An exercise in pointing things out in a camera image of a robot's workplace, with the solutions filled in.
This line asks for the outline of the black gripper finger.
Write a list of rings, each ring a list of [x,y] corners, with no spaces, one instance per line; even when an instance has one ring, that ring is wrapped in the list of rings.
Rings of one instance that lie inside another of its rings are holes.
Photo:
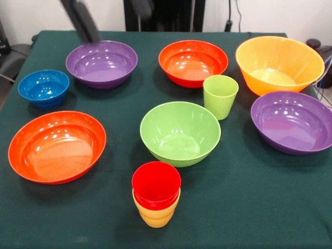
[[[60,0],[71,20],[82,43],[87,43],[86,25],[84,22],[85,5],[81,1]]]
[[[100,34],[96,28],[96,24],[82,1],[74,2],[74,12],[78,20],[76,28],[81,41],[84,44],[96,44],[100,41]]]

